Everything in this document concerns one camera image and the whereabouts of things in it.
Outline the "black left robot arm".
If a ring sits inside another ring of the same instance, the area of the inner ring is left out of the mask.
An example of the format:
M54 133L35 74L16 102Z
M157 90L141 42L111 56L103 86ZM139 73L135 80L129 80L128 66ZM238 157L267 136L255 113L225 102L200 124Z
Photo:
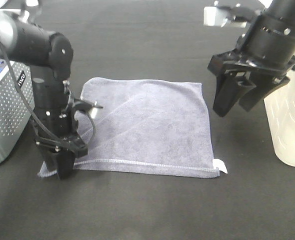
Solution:
M65 179L77 158L86 156L87 144L77 132L76 112L89 115L93 104L77 99L69 78L74 51L61 33L19 20L0 11L0 59L30 67L34 108L30 124L46 166Z

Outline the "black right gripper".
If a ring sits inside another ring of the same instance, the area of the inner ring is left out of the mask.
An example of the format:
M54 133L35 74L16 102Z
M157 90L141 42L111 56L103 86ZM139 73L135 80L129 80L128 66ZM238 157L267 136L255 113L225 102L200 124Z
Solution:
M290 82L287 73L295 71L295 55L279 67L231 50L213 55L207 69L217 81L212 109L224 117L238 100L249 112L260 100L287 85Z

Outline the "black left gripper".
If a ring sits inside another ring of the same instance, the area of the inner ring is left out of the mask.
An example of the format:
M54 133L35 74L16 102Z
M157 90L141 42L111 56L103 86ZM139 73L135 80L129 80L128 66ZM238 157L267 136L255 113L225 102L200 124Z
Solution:
M88 154L88 145L77 132L54 138L33 120L33 133L34 141L43 158L43 164L37 174L39 177L57 175L60 180L64 180L71 175L75 159Z

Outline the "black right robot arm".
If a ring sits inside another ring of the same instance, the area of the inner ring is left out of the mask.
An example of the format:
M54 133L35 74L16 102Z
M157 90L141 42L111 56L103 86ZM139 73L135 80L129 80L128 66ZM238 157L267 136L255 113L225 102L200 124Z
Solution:
M247 28L234 49L213 55L207 67L216 77L212 108L218 116L235 104L250 111L289 83L287 73L295 70L295 0L274 0L262 10L215 2L204 8L203 23Z

